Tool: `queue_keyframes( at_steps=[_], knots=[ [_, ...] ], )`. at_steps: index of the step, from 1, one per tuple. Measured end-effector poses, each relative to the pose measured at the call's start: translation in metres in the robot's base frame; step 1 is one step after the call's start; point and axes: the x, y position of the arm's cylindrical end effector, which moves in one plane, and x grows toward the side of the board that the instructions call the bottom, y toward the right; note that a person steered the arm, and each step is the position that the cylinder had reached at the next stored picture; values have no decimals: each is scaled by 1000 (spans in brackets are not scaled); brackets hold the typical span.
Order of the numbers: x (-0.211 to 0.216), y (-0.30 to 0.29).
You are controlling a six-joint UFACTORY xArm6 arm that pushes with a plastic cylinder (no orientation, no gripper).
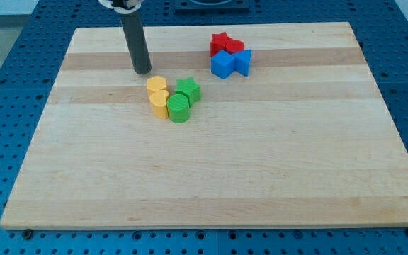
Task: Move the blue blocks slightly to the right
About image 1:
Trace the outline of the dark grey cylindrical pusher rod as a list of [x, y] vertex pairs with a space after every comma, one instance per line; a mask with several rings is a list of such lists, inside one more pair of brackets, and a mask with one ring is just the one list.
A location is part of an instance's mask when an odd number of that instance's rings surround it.
[[130, 14], [121, 15], [120, 21], [133, 69], [137, 74], [149, 73], [152, 70], [152, 65], [140, 11], [136, 10]]

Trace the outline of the white round tool mount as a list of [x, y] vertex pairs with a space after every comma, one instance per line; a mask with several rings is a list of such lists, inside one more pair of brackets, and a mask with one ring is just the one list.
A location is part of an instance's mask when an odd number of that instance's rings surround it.
[[99, 4], [118, 14], [131, 14], [141, 8], [142, 0], [98, 0]]

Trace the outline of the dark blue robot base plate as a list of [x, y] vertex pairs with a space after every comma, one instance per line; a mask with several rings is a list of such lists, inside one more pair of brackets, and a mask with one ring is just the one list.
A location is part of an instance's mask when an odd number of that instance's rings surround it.
[[173, 0], [175, 13], [192, 11], [248, 11], [249, 0]]

